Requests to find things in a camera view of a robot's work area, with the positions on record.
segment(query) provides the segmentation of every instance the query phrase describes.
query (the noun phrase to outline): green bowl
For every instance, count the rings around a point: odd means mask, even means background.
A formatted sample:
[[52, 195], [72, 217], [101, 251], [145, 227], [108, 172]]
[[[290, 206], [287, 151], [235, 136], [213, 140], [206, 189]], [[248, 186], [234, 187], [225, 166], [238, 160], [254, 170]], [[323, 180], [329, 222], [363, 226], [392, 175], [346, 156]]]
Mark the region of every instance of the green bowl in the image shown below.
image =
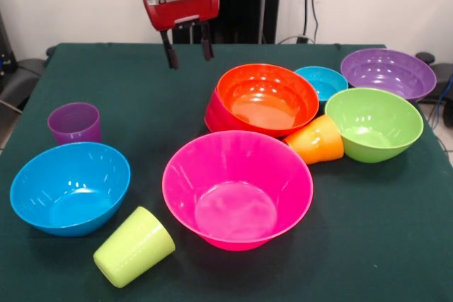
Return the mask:
[[423, 132], [422, 116], [412, 104], [376, 88], [338, 92], [325, 110], [341, 132], [345, 153], [363, 163], [399, 155]]

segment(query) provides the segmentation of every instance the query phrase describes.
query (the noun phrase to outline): blue bowl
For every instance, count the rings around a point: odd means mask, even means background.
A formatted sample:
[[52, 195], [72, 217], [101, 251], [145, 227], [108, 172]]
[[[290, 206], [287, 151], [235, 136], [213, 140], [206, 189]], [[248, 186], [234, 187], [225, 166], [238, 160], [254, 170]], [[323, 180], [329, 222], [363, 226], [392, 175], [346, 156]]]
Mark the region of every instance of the blue bowl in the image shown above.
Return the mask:
[[315, 88], [320, 102], [326, 102], [337, 92], [348, 88], [348, 81], [345, 77], [326, 67], [302, 67], [295, 72], [304, 77]]
[[81, 142], [47, 150], [14, 178], [15, 213], [56, 236], [84, 236], [107, 222], [130, 183], [126, 158], [110, 146]]

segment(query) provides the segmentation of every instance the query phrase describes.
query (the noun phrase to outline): bowl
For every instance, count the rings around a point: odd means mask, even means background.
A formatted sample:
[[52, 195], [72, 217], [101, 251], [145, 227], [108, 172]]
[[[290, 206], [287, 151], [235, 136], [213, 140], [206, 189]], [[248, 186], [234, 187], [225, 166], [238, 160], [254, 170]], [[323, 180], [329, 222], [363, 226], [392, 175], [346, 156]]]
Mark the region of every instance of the bowl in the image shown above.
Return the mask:
[[110, 146], [63, 144], [34, 157], [14, 178], [15, 213], [55, 236], [84, 236], [118, 210], [130, 182], [126, 158]]
[[348, 88], [348, 81], [345, 77], [326, 67], [308, 66], [295, 72], [304, 77], [315, 88], [321, 102], [326, 102], [337, 92]]
[[281, 141], [223, 131], [189, 142], [168, 162], [164, 201], [186, 228], [230, 251], [250, 250], [287, 232], [308, 211], [308, 167]]
[[423, 119], [407, 100], [375, 88], [350, 88], [326, 103], [340, 130], [345, 153], [363, 163], [393, 158], [423, 132]]
[[246, 124], [224, 107], [219, 98], [217, 87], [212, 91], [211, 101], [206, 108], [205, 124], [211, 132], [247, 130]]
[[314, 87], [295, 72], [247, 64], [226, 72], [217, 84], [224, 107], [249, 131], [286, 136], [310, 122], [319, 109]]
[[349, 54], [341, 63], [341, 73], [355, 88], [379, 88], [414, 102], [429, 94], [437, 82], [425, 62], [388, 49]]

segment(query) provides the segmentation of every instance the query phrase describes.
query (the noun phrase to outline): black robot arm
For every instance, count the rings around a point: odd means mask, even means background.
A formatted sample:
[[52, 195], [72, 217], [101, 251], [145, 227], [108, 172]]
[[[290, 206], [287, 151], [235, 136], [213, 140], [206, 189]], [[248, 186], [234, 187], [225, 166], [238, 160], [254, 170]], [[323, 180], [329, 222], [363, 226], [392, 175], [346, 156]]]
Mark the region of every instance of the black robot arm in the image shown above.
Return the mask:
[[208, 20], [217, 17], [219, 0], [143, 0], [149, 19], [161, 33], [168, 65], [179, 67], [175, 49], [171, 46], [167, 32], [175, 28], [200, 25], [202, 51], [206, 60], [214, 57]]

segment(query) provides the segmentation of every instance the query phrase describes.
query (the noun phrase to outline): purple cup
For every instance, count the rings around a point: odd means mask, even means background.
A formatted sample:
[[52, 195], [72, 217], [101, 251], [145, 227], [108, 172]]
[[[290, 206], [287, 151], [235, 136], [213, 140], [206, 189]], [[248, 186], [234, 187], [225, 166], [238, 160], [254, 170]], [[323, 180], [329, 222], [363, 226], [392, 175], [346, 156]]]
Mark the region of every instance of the purple cup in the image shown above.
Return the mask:
[[70, 103], [54, 110], [47, 126], [58, 144], [78, 141], [101, 143], [99, 110], [89, 103]]
[[434, 71], [409, 54], [388, 49], [353, 52], [341, 63], [341, 73], [355, 88], [379, 88], [415, 102], [436, 86]]

